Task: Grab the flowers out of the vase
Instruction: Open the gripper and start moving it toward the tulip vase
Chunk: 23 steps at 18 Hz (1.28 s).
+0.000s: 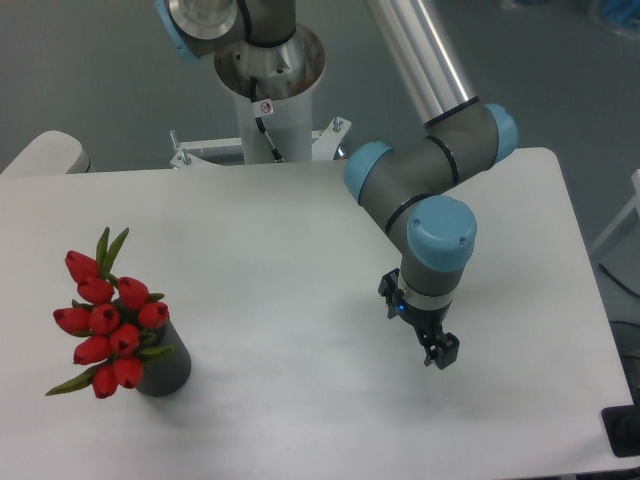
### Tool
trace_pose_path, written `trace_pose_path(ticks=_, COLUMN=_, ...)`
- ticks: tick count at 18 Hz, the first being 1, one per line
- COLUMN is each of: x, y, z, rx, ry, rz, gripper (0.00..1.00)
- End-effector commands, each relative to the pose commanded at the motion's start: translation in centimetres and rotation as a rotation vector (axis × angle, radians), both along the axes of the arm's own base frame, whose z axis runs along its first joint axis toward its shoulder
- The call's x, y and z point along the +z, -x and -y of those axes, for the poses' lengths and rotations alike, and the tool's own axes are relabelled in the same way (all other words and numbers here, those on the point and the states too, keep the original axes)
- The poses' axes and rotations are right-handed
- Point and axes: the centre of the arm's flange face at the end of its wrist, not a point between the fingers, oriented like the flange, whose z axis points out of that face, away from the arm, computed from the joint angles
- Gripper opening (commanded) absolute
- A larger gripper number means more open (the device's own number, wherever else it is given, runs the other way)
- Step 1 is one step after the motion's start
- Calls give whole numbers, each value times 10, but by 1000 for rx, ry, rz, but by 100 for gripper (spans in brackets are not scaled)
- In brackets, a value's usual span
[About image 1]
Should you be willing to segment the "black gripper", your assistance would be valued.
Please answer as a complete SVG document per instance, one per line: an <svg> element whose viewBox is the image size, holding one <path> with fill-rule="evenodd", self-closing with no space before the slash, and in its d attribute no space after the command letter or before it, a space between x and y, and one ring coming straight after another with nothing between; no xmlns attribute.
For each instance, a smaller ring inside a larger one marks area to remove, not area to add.
<svg viewBox="0 0 640 480"><path fill-rule="evenodd" d="M387 318L400 316L418 331L418 339L425 350L424 365L445 369L457 360L459 339L443 331L443 321L449 309L449 295L435 297L405 294L398 286L399 269L384 274L378 293L385 299Z"/></svg>

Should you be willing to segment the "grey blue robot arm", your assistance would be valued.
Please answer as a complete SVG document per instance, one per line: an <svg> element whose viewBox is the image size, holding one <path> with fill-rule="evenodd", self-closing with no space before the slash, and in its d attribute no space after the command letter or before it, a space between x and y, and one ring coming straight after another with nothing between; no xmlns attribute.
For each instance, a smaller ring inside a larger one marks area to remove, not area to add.
<svg viewBox="0 0 640 480"><path fill-rule="evenodd" d="M371 142L353 152L343 180L401 255L379 293L390 317L411 325L427 364L445 368L459 340L443 329L475 246L477 222L448 191L492 168L517 147L514 119L483 104L469 86L428 1L373 1L373 17L400 71L426 135L395 151ZM292 1L159 1L157 14L187 61L212 56L233 95L248 164L311 161L310 93L325 67L318 37Z"/></svg>

